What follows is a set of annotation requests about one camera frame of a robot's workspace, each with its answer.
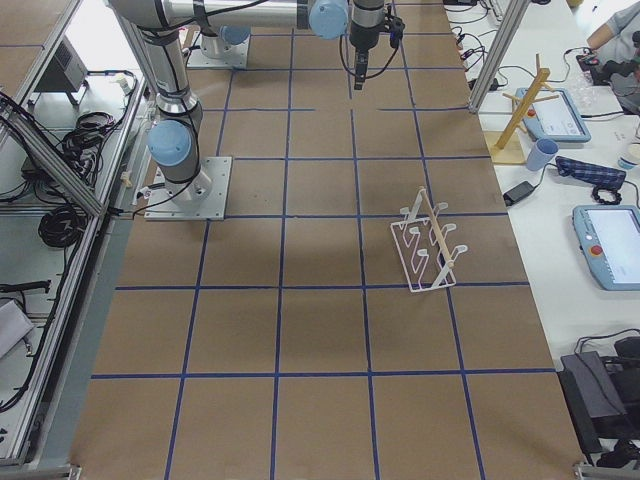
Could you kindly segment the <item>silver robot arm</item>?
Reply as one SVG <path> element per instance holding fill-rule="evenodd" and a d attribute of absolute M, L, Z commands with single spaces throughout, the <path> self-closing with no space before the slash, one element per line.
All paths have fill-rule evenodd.
<path fill-rule="evenodd" d="M 160 122 L 148 147 L 169 195 L 196 201 L 211 189 L 202 171 L 202 106 L 192 91 L 179 39 L 183 26 L 218 32 L 225 27 L 309 29 L 323 39 L 347 35 L 355 49 L 355 86 L 369 79 L 369 52 L 393 23 L 382 1 L 112 1 L 111 9 L 141 33 L 158 90 Z"/>

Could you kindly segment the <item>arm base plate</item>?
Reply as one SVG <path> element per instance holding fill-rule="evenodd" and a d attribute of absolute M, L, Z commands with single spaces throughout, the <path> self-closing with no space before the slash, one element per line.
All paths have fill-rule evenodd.
<path fill-rule="evenodd" d="M 189 47 L 189 69 L 244 70 L 247 67 L 251 31 L 223 26 L 215 35 L 197 33 Z"/>
<path fill-rule="evenodd" d="M 149 196 L 150 208 L 143 211 L 149 221 L 222 221 L 232 171 L 232 158 L 205 157 L 200 161 L 200 173 L 188 187 L 166 183 L 164 174 L 156 168 L 154 181 L 163 184 Z"/>

